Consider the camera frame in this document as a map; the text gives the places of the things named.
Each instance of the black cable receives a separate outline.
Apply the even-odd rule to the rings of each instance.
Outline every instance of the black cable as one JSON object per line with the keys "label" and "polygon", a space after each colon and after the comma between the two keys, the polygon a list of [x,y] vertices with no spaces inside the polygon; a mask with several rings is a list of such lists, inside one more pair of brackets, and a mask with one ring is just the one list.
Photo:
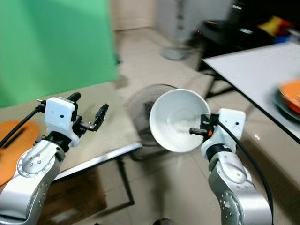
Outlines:
{"label": "black cable", "polygon": [[266,190],[267,193],[267,197],[268,197],[268,201],[269,201],[269,206],[270,206],[270,210],[271,210],[271,214],[272,214],[272,224],[274,221],[274,210],[273,210],[273,198],[272,198],[272,193],[271,193],[271,189],[268,185],[268,182],[266,180],[266,178],[264,177],[262,171],[260,170],[258,164],[256,163],[256,161],[253,159],[253,157],[250,155],[250,153],[247,151],[247,149],[245,149],[245,147],[243,146],[243,144],[239,141],[239,139],[237,139],[233,133],[231,133],[231,131],[225,127],[225,125],[223,123],[221,123],[220,121],[217,121],[218,125],[220,125],[221,128],[223,128],[228,134],[229,136],[237,143],[237,145],[240,147],[240,149],[242,149],[242,151],[245,153],[245,155],[247,156],[247,158],[249,159],[249,161],[252,163],[253,167],[255,168],[257,174],[259,175],[260,179],[262,180],[262,184]]}
{"label": "black cable", "polygon": [[12,135],[14,135],[14,133],[21,128],[21,126],[23,126],[31,117],[34,116],[34,114],[40,112],[41,108],[38,106],[36,107],[31,113],[29,113],[28,116],[26,116],[20,123],[18,123],[17,126],[14,127],[14,129],[12,129],[4,138],[3,140],[0,142],[0,148],[2,148],[2,146],[11,138]]}

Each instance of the orange plate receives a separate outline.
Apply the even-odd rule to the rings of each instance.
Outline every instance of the orange plate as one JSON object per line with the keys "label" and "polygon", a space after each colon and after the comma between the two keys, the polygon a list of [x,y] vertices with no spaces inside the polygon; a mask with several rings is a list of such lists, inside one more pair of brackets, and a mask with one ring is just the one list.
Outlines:
{"label": "orange plate", "polygon": [[[0,140],[2,140],[20,120],[0,122]],[[37,123],[25,123],[0,149],[0,186],[12,179],[20,156],[33,147],[34,141],[40,136]]]}
{"label": "orange plate", "polygon": [[285,98],[287,106],[300,113],[300,79],[284,84],[280,87],[280,92]]}

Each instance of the dark plate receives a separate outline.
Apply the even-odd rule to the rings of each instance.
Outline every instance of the dark plate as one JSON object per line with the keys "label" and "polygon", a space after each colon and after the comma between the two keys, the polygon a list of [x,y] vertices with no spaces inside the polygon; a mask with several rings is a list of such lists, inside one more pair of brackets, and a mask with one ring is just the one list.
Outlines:
{"label": "dark plate", "polygon": [[289,120],[293,122],[300,123],[300,115],[291,110],[286,104],[285,99],[282,97],[281,92],[279,89],[275,91],[272,98],[275,105],[278,107],[280,112]]}

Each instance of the green screen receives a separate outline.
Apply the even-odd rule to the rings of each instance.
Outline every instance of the green screen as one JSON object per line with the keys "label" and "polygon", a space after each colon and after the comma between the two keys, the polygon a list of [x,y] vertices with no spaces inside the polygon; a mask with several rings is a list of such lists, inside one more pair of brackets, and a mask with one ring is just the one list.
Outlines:
{"label": "green screen", "polygon": [[116,78],[107,0],[0,0],[0,107]]}

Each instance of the tabletop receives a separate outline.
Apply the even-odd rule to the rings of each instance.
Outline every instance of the tabletop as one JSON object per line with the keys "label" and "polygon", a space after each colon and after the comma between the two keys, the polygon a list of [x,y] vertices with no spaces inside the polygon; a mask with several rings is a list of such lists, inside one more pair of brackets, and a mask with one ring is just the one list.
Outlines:
{"label": "tabletop", "polygon": [[[109,105],[109,109],[99,130],[97,132],[87,131],[81,137],[79,145],[66,153],[56,180],[141,147],[136,129],[123,107],[117,91],[110,82],[41,99],[59,96],[66,98],[77,91],[82,95],[77,103],[78,115],[82,116],[83,121],[94,121],[95,114],[105,103]],[[37,105],[37,101],[31,101],[23,105],[2,108],[0,109],[0,121],[21,120]],[[44,118],[43,113],[38,113],[32,120],[38,123],[41,133],[46,135]]]}
{"label": "tabletop", "polygon": [[271,45],[203,61],[300,143],[300,125],[287,120],[272,102],[281,84],[300,78],[299,44]]}

